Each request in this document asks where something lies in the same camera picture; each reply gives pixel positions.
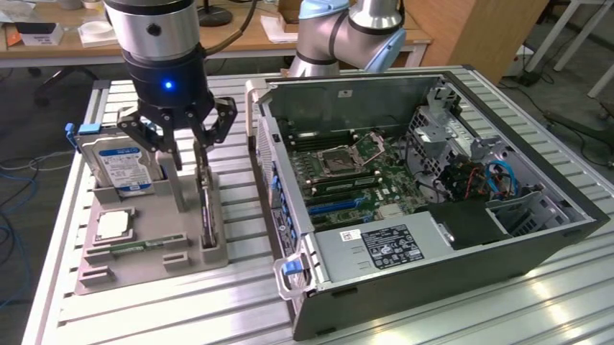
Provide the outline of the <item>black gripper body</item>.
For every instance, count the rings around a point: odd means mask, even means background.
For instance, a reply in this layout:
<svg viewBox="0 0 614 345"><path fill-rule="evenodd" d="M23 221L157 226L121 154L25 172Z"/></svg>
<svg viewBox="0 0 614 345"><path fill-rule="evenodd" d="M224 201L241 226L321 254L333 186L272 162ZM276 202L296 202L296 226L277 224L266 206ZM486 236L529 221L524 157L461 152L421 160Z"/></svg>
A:
<svg viewBox="0 0 614 345"><path fill-rule="evenodd" d="M214 95L208 85L203 48L171 60L145 60L123 52L138 93L139 111L159 126L185 129L189 116L205 120L214 109Z"/></svg>

